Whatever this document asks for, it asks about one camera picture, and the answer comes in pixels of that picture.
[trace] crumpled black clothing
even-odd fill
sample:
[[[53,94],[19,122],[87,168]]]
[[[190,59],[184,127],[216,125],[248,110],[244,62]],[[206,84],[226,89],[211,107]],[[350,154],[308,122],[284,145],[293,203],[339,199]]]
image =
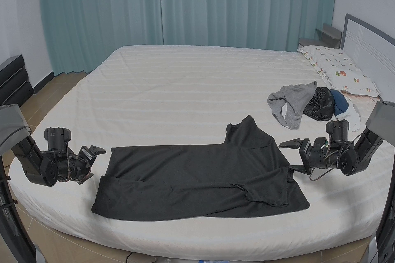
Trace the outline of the crumpled black clothing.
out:
[[[307,103],[303,114],[316,121],[330,121],[335,112],[335,99],[327,87],[318,87],[313,98]]]
[[[250,115],[226,131],[216,145],[112,148],[92,212],[158,221],[260,217],[310,206],[273,137]]]

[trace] mattress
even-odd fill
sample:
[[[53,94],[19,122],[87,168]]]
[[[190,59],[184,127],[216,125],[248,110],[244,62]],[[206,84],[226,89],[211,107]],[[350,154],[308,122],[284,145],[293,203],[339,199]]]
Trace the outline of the mattress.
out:
[[[311,206],[259,218],[197,217],[136,222],[91,212],[111,147],[215,144],[226,126],[250,114],[277,144],[327,136],[326,122],[303,116],[299,129],[281,126],[267,104],[283,85],[322,79],[299,53],[203,46],[125,46],[82,79],[47,114],[33,133],[41,150],[49,126],[72,132],[69,146],[107,150],[83,185],[30,183],[14,159],[11,187],[29,213],[59,231],[114,248],[192,260],[274,260],[314,252],[370,236],[377,228],[391,178],[393,147],[384,142],[364,172],[334,170],[312,182],[294,178]],[[351,97],[364,124],[376,99]],[[349,133],[354,138],[358,133]],[[281,149],[291,164],[297,150]]]

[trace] patterned pillow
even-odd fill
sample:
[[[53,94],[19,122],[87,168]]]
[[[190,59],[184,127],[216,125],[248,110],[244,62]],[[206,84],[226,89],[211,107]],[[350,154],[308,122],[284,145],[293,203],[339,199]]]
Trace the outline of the patterned pillow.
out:
[[[380,94],[374,82],[354,65],[343,49],[305,46],[298,52],[307,58],[331,89],[371,97]]]

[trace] clothing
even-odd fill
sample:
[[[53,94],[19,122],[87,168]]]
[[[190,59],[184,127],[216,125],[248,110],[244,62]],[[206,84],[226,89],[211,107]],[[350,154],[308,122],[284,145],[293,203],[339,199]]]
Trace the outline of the clothing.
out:
[[[356,105],[354,105],[351,100],[347,97],[344,97],[348,103],[348,108],[344,113],[340,113],[336,116],[336,119],[339,121],[345,119],[348,120],[350,124],[350,128],[348,132],[358,132],[361,127],[361,116],[358,113],[358,109],[356,109]]]
[[[157,221],[260,217],[310,206],[274,139],[249,115],[216,145],[112,148],[92,212]]]
[[[307,103],[303,114],[316,121],[330,121],[335,111],[335,100],[327,87],[318,87],[313,98]]]
[[[348,102],[345,99],[344,95],[335,89],[331,89],[331,93],[335,100],[335,116],[346,112],[346,110],[348,109]]]
[[[285,85],[276,93],[271,93],[267,103],[273,116],[282,126],[289,129],[298,128],[304,108],[316,92],[317,81],[309,84]],[[287,104],[287,112],[282,115],[282,107]]]

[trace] white headboard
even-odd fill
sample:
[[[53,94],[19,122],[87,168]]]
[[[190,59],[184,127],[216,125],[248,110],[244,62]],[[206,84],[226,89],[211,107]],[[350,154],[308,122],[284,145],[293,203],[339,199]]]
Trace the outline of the white headboard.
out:
[[[373,80],[380,97],[395,102],[395,39],[346,14],[340,47]]]

